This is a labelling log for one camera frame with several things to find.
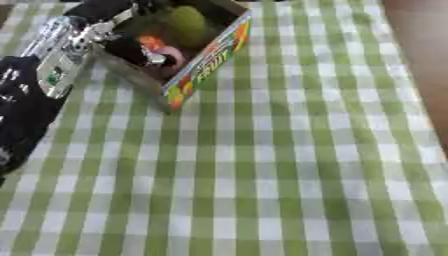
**green fruit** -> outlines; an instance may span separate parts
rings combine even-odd
[[[168,23],[174,28],[173,37],[179,45],[197,47],[204,43],[206,21],[195,8],[177,7],[169,15]]]

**wooden floor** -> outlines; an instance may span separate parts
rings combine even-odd
[[[448,155],[448,0],[382,1]],[[0,25],[9,10],[0,6]]]

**green checkered tablecloth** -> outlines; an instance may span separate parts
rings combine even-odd
[[[0,255],[448,255],[448,170],[379,0],[247,3],[166,116],[93,63],[0,191]],[[17,53],[63,4],[20,4]]]

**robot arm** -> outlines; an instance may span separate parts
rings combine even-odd
[[[145,57],[137,65],[165,61],[113,33],[117,25],[163,3],[158,1],[84,2],[46,23],[20,57],[0,60],[0,186],[5,175],[26,162],[58,116],[74,80],[92,57],[92,43],[111,51],[119,49],[117,44],[127,43],[126,49]]]

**cardboard box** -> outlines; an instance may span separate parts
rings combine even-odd
[[[160,81],[141,67],[110,55],[101,47],[95,47],[100,61],[132,84],[149,92],[157,106],[166,113],[180,108],[200,86],[206,86],[207,78],[241,49],[250,33],[251,12],[234,1],[184,1],[183,5],[185,4],[194,6],[210,24],[214,24],[216,36],[211,37],[204,47],[190,51],[192,54],[187,64],[168,81]],[[156,24],[156,18],[149,17],[146,23],[134,23],[138,25],[136,27],[142,28],[146,26],[142,24]],[[140,30],[132,26],[126,29],[137,32]]]

